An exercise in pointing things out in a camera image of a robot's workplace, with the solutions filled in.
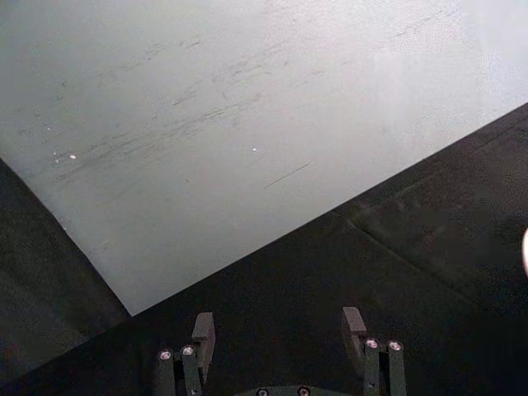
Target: screw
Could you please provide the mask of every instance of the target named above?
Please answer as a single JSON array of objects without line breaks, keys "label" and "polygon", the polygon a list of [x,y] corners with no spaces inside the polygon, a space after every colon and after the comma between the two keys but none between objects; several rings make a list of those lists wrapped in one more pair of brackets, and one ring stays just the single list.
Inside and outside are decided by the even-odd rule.
[{"label": "screw", "polygon": [[171,353],[170,351],[162,351],[162,352],[159,354],[159,358],[160,358],[162,361],[168,361],[171,357],[172,357],[172,353]]},{"label": "screw", "polygon": [[402,344],[400,344],[397,341],[391,341],[389,342],[389,348],[394,349],[395,351],[401,351],[402,350]]},{"label": "screw", "polygon": [[183,348],[183,350],[181,351],[181,353],[183,353],[184,355],[192,355],[192,352],[195,351],[195,348],[193,348],[192,346],[190,345],[187,345],[186,347]]},{"label": "screw", "polygon": [[376,349],[378,347],[378,342],[374,338],[369,338],[366,340],[366,345],[369,348]]},{"label": "screw", "polygon": [[297,391],[297,394],[299,396],[310,396],[310,389],[305,388],[304,386],[301,386],[299,390]]}]

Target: black fabric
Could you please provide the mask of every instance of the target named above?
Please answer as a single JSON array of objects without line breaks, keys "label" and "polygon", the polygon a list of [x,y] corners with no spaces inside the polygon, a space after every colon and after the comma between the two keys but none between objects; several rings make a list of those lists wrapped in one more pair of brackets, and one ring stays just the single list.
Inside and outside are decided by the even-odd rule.
[{"label": "black fabric", "polygon": [[128,317],[51,213],[0,160],[0,384]]},{"label": "black fabric", "polygon": [[343,306],[405,346],[409,395],[526,394],[528,105],[96,337],[2,394],[152,394],[157,353],[214,312],[207,391],[360,394]]}]

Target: black surface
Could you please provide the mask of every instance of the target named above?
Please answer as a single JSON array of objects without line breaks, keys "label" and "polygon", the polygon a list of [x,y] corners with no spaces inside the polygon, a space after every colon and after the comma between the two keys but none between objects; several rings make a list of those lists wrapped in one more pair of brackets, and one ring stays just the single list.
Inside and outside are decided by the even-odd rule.
[{"label": "black surface", "polygon": [[128,317],[60,224],[0,159],[0,384]]},{"label": "black surface", "polygon": [[3,394],[150,394],[214,312],[207,391],[361,391],[343,306],[405,346],[409,395],[526,394],[528,106],[44,365]]}]

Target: black table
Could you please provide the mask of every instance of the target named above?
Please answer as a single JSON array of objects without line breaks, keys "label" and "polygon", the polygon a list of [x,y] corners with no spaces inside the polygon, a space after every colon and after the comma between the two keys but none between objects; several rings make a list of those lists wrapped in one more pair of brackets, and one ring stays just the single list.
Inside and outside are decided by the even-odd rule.
[{"label": "black table", "polygon": [[405,346],[409,395],[526,394],[528,106],[41,366],[9,394],[150,394],[158,351],[199,312],[217,341],[207,389],[352,392],[343,306]]}]

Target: dark background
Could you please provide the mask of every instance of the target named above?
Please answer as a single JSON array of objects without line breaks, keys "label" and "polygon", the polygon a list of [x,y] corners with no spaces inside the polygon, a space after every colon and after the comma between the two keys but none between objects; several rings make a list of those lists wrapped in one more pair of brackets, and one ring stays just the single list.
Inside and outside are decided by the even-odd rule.
[{"label": "dark background", "polygon": [[355,392],[343,306],[361,310],[372,336],[404,344],[411,396],[526,394],[527,128],[523,106],[2,394],[151,394],[158,351],[183,346],[203,311],[217,330],[209,394]]}]

